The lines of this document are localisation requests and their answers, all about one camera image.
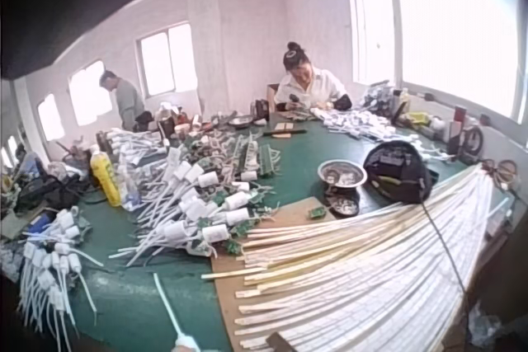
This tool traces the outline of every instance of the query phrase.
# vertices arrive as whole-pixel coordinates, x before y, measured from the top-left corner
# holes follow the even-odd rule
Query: workbench
[[[279,119],[286,121],[279,115],[272,115],[270,128]],[[280,175],[259,181],[275,188],[276,194],[266,197],[269,206],[278,202],[290,204],[309,196],[322,199],[323,187],[317,175],[319,164],[336,158],[362,164],[375,146],[366,140],[331,134],[320,121],[298,123],[297,128],[307,129],[307,133],[292,135],[289,139],[259,139],[259,144],[269,143],[281,151]],[[422,140],[425,146],[431,146],[431,141]],[[429,167],[444,180],[463,170],[465,165],[431,161]],[[363,187],[359,193],[361,213],[389,203]],[[83,288],[70,292],[79,331],[116,351],[170,351],[176,334],[154,285],[152,273],[157,272],[183,329],[196,338],[202,350],[231,350],[215,284],[200,279],[202,274],[211,272],[209,259],[176,251],[156,257],[147,266],[142,265],[143,260],[138,260],[135,267],[126,269],[126,259],[109,260],[107,257],[118,248],[135,244],[132,239],[135,215],[108,204],[81,204],[80,208],[93,225],[82,250],[103,261],[105,268],[99,270],[85,264],[90,266],[84,274],[100,312],[96,326]]]

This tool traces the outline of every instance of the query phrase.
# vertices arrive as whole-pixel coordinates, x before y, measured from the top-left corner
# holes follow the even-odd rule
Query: hand
[[[315,107],[321,110],[331,110],[333,109],[332,102],[317,102]]]
[[[297,110],[303,107],[299,102],[288,102],[286,103],[286,110]]]

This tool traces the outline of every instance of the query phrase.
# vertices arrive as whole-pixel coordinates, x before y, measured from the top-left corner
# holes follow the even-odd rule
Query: black hair
[[[284,54],[282,63],[284,64],[286,71],[290,71],[291,69],[295,69],[303,63],[310,63],[310,59],[300,47],[300,45],[294,41],[291,41],[288,43],[288,51],[286,51]]]
[[[19,158],[21,154],[26,152],[26,148],[23,143],[19,143],[15,150],[15,157]]]
[[[99,77],[99,85],[102,86],[102,83],[105,82],[105,80],[109,77],[117,77],[115,73],[111,72],[110,70],[105,70],[101,77]]]

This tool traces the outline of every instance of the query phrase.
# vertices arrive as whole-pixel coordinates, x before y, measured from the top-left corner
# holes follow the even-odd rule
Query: white shirt
[[[334,102],[346,95],[345,86],[330,71],[312,67],[312,82],[305,91],[290,73],[280,81],[275,94],[275,103],[292,102],[290,95],[299,98],[299,103],[306,107],[315,107],[318,102]]]

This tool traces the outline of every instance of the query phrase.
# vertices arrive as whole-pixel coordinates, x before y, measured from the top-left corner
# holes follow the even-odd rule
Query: chair
[[[275,94],[279,89],[279,84],[268,84],[266,99],[269,102],[270,113],[275,113]]]

